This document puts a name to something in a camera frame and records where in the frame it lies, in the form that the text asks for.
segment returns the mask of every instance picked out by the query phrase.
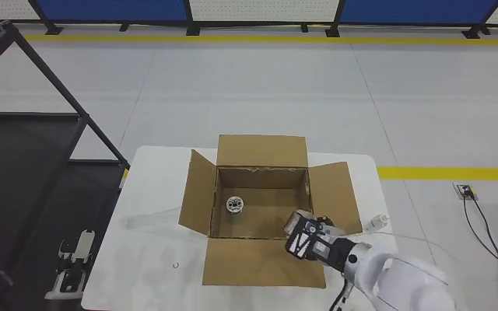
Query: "wall outlet plate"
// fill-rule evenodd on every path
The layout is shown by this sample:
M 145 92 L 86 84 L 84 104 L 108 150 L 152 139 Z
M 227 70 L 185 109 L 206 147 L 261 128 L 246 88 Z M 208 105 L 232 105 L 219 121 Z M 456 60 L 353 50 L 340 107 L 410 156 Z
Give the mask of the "wall outlet plate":
M 475 192 L 474 187 L 470 183 L 466 182 L 455 182 L 453 183 L 453 188 L 457 192 L 457 196 L 460 200 L 464 200 L 464 191 L 463 191 L 463 186 L 469 186 L 472 192 L 474 193 L 474 198 L 477 201 L 479 198 L 477 197 L 477 193 Z M 472 201 L 470 197 L 466 197 L 465 200 L 467 201 Z

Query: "yellow floor line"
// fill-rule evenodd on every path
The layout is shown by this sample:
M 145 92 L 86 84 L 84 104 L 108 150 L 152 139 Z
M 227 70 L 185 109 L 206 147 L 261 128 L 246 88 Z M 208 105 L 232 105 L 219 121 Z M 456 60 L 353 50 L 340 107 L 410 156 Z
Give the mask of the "yellow floor line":
M 382 180 L 498 180 L 496 167 L 377 167 Z
M 436 45 L 498 45 L 496 39 L 469 40 L 449 38 L 381 38 L 381 37 L 280 37 L 280 36 L 94 36 L 94 35 L 65 35 L 45 36 L 26 35 L 32 41 L 54 42 L 203 42 L 203 43 L 299 43 L 299 44 L 436 44 Z

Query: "white partition panel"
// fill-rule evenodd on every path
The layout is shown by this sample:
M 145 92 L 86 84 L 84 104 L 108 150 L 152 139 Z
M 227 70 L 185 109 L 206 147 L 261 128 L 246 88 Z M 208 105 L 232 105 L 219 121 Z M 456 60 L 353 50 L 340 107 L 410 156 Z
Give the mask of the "white partition panel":
M 40 19 L 27 0 L 0 0 L 0 19 Z
M 194 21 L 331 22 L 338 0 L 190 0 Z
M 496 10 L 486 22 L 488 24 L 498 24 L 498 10 Z

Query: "black shelf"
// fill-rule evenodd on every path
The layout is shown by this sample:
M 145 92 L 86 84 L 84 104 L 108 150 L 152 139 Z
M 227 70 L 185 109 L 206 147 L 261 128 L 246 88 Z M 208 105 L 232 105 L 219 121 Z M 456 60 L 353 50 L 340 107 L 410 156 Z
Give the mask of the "black shelf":
M 12 273 L 14 285 L 4 298 L 13 310 L 43 310 L 57 303 L 44 296 L 54 286 L 62 240 L 92 229 L 95 245 L 102 243 L 124 171 L 118 161 L 68 162 Z
M 94 231 L 89 261 L 65 262 L 73 277 L 91 272 L 130 165 L 19 30 L 0 22 L 0 55 L 14 42 L 75 113 L 0 113 L 0 311 L 73 311 L 78 299 L 44 299 L 60 268 L 59 247 Z M 69 159 L 87 125 L 117 160 Z
M 86 122 L 78 114 L 0 113 L 0 268 L 13 265 Z

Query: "electrical outlet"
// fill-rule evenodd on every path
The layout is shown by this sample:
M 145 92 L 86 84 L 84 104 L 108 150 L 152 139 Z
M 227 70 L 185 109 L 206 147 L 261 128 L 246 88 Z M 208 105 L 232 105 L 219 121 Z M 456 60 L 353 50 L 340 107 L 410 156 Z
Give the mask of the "electrical outlet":
M 457 191 L 457 196 L 460 200 L 464 200 L 465 197 L 465 200 L 472 201 L 471 197 L 464 195 L 465 187 L 470 188 L 470 190 L 474 193 L 475 200 L 477 201 L 478 200 L 477 193 L 475 192 L 474 187 L 470 183 L 453 183 L 453 188 L 455 191 Z

